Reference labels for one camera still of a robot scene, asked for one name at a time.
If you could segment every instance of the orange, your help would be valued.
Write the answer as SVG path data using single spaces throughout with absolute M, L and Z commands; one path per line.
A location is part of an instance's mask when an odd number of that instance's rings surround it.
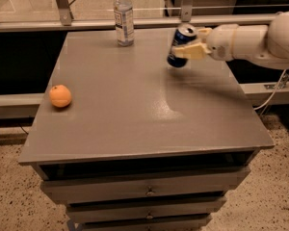
M 49 91 L 50 101 L 53 106 L 62 108 L 70 104 L 71 93 L 64 85 L 57 85 Z

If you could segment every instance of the plastic bottle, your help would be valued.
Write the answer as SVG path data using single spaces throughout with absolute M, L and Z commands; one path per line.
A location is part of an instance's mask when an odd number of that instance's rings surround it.
M 133 4 L 131 0 L 115 0 L 115 22 L 118 44 L 128 46 L 134 43 Z

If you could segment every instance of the robotic hand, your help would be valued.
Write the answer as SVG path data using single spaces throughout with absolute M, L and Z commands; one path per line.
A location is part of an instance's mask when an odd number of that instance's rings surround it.
M 175 57 L 215 60 L 247 60 L 253 64 L 289 69 L 289 12 L 280 13 L 269 26 L 221 25 L 198 30 L 196 40 L 173 47 Z

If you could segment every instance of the table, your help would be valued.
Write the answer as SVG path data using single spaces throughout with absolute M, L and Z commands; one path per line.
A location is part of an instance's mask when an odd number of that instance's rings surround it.
M 225 62 L 168 65 L 174 29 L 68 33 L 19 162 L 84 230 L 199 228 L 274 143 Z M 54 108 L 63 84 L 73 100 Z

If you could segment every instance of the gray tabletop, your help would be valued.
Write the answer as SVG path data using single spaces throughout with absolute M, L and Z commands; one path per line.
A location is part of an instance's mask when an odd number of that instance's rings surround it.
M 273 147 L 224 62 L 209 57 L 173 68 L 174 29 L 136 30 L 118 47 L 115 31 L 69 33 L 19 158 L 80 162 Z M 54 108 L 63 84 L 73 100 Z

